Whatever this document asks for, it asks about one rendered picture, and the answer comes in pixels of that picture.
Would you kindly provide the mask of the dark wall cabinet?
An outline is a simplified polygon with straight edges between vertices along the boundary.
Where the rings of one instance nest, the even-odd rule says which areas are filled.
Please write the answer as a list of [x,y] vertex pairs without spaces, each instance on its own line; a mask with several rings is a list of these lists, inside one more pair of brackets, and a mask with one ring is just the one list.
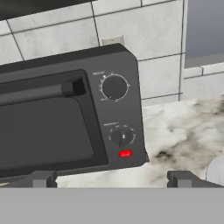
[[96,0],[0,0],[0,21]]

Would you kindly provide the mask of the grey window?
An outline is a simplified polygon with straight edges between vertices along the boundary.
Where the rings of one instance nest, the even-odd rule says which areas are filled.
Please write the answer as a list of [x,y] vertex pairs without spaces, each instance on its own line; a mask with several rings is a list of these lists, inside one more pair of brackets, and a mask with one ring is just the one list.
[[188,0],[185,68],[224,62],[224,0]]

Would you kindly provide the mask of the beige wall outlet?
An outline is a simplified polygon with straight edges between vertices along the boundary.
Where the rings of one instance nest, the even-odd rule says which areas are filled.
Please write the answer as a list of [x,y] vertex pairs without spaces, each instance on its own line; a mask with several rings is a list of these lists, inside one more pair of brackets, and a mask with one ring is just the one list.
[[113,37],[113,38],[103,38],[101,40],[101,43],[104,46],[113,45],[113,44],[121,44],[121,45],[124,45],[124,39],[123,39],[123,36],[118,36],[118,37]]

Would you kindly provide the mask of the black temperature knob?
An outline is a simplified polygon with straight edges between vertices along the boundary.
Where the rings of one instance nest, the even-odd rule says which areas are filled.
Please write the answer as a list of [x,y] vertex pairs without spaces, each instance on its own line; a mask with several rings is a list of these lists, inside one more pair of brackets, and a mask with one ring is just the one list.
[[111,134],[111,140],[120,148],[125,147],[134,139],[134,132],[130,129],[118,129]]

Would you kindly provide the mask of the black toaster oven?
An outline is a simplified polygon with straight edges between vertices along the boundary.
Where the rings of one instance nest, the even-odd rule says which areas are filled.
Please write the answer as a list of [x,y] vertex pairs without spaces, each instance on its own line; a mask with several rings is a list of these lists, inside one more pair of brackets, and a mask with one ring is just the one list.
[[[0,84],[74,70],[84,70],[87,74],[108,164],[93,169],[54,171],[65,176],[137,167],[146,163],[148,156],[144,146],[137,59],[123,45],[105,45],[2,65]],[[128,82],[128,92],[120,100],[110,100],[102,93],[102,82],[111,74],[121,75]],[[134,139],[123,148],[111,140],[111,134],[120,129],[134,132]]]

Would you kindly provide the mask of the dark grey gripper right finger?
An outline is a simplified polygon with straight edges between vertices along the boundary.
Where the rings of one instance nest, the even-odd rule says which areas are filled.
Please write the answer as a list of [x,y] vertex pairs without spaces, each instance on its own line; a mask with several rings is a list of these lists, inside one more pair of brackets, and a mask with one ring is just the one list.
[[167,187],[171,188],[221,187],[221,185],[198,178],[190,171],[168,171],[167,179]]

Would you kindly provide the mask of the black toaster oven door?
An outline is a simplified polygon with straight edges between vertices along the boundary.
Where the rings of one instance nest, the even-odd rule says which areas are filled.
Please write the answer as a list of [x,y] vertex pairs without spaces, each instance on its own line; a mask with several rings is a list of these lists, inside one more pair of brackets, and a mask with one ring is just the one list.
[[93,169],[109,163],[84,70],[0,84],[0,94],[81,77],[86,93],[0,106],[0,178],[34,171]]

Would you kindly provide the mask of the black timer knob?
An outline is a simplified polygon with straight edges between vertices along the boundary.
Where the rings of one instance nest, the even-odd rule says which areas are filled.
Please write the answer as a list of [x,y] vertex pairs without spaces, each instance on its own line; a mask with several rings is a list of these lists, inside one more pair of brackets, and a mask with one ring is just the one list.
[[118,74],[111,74],[101,84],[101,91],[110,100],[120,100],[128,92],[128,82]]

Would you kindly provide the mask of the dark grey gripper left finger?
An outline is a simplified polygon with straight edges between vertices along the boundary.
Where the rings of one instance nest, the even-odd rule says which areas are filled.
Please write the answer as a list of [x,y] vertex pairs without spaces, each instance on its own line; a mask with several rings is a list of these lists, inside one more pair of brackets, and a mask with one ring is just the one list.
[[34,171],[27,177],[8,184],[8,187],[57,187],[56,179],[56,171]]

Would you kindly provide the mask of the white plate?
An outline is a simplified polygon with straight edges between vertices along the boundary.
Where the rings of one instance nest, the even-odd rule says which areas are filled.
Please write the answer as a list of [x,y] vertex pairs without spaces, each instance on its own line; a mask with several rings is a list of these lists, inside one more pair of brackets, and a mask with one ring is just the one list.
[[206,180],[224,186],[224,155],[216,157],[206,169]]

